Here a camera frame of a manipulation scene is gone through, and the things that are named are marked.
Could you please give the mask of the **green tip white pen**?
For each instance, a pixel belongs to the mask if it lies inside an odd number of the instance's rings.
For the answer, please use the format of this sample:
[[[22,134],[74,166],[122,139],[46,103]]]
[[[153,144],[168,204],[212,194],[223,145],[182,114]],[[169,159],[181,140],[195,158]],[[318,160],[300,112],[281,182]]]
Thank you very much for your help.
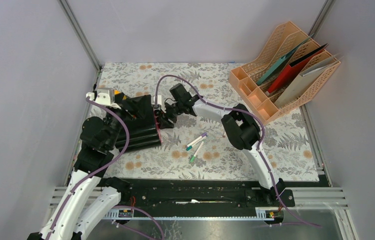
[[[192,155],[192,157],[190,158],[190,160],[189,160],[190,163],[193,163],[193,162],[194,162],[194,160],[195,160],[196,157],[198,156],[198,154],[199,154],[199,152],[200,152],[200,150],[201,150],[201,148],[202,148],[203,145],[204,145],[204,141],[202,141],[202,142],[199,144],[199,146],[198,146],[198,148],[196,149],[195,153],[194,153],[194,154]]]

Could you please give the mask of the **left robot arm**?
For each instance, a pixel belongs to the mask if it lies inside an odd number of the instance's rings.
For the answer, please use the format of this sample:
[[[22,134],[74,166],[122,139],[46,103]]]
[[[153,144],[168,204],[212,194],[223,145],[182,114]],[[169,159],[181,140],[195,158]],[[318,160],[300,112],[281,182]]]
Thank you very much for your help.
[[[124,120],[128,111],[116,103],[103,105],[90,97],[85,100],[106,111],[110,119],[89,117],[83,122],[81,150],[64,196],[46,225],[39,232],[30,233],[29,240],[85,240],[112,207],[130,201],[128,182],[114,177],[108,179],[99,198],[83,210],[107,168],[127,151],[130,143],[130,131]]]

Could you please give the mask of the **purple tip pen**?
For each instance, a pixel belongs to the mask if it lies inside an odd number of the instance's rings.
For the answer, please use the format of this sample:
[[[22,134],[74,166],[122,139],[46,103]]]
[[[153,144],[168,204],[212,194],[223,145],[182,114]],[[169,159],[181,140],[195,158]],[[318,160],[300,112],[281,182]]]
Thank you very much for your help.
[[[197,137],[195,140],[193,140],[192,142],[188,143],[186,148],[191,148],[193,145],[195,145],[197,142],[201,141],[203,138],[205,138],[207,136],[207,133],[204,132],[203,134],[201,134],[199,137]]]

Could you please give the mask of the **pink drawer tray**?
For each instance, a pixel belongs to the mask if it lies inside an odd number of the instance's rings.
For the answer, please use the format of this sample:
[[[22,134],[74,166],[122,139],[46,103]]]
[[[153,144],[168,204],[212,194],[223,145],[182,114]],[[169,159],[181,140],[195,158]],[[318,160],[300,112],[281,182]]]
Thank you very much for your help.
[[[154,121],[155,121],[155,129],[157,131],[157,135],[159,140],[162,142],[161,133],[160,133],[160,127],[159,127],[159,117],[154,113]]]

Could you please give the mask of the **black pen holder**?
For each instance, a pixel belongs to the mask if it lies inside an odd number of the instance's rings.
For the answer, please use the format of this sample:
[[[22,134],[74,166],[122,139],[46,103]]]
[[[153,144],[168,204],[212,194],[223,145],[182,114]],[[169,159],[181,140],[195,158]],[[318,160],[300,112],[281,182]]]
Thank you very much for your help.
[[[129,144],[126,152],[159,147],[162,144],[154,115],[150,94],[128,97],[124,93],[115,94],[115,102],[123,107],[136,110],[133,118],[124,121],[129,131]]]

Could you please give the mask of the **red notebook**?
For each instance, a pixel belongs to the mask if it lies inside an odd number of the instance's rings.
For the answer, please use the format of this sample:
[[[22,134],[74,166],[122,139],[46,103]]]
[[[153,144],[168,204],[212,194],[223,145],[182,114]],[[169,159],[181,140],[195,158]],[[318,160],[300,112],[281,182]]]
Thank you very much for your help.
[[[279,74],[279,76],[275,79],[272,85],[265,92],[265,94],[267,96],[270,96],[273,92],[276,92],[277,90],[281,89],[286,84],[288,84],[290,81],[292,81],[307,65],[307,63],[315,55],[320,54],[327,47],[327,45],[328,44],[326,43],[322,46],[319,46],[318,48],[308,52],[307,54],[301,56],[300,58],[286,65],[285,68]]]

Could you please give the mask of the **peach file organizer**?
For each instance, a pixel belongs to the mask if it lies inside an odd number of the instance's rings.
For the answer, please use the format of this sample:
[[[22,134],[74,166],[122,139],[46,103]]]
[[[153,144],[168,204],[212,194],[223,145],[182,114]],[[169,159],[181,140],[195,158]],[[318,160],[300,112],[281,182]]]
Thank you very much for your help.
[[[327,46],[291,21],[282,23],[255,60],[230,71],[228,82],[267,124],[311,101],[339,67]]]

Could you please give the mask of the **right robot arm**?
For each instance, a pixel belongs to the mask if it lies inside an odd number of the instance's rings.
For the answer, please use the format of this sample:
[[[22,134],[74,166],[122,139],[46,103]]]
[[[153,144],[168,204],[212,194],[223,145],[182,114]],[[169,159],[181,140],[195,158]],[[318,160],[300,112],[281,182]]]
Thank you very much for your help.
[[[160,129],[172,129],[177,117],[182,114],[204,117],[222,124],[230,144],[243,152],[258,174],[258,183],[264,190],[265,204],[275,206],[282,200],[284,181],[273,172],[270,160],[264,151],[264,124],[242,103],[233,107],[212,103],[199,93],[191,95],[178,83],[170,89],[174,99],[172,104],[155,94],[153,108]]]

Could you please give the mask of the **teal folder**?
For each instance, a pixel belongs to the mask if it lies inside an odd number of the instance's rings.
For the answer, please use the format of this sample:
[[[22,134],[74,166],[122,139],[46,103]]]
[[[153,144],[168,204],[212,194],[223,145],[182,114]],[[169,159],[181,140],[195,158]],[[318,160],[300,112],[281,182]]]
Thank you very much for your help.
[[[272,60],[272,65],[266,70],[266,72],[255,82],[258,86],[262,85],[264,82],[270,80],[286,63],[291,59],[293,54],[297,51],[299,47],[307,43],[311,35],[305,35],[300,32],[290,34],[282,43],[280,49],[276,52],[276,56],[279,54],[279,58],[274,61]]]

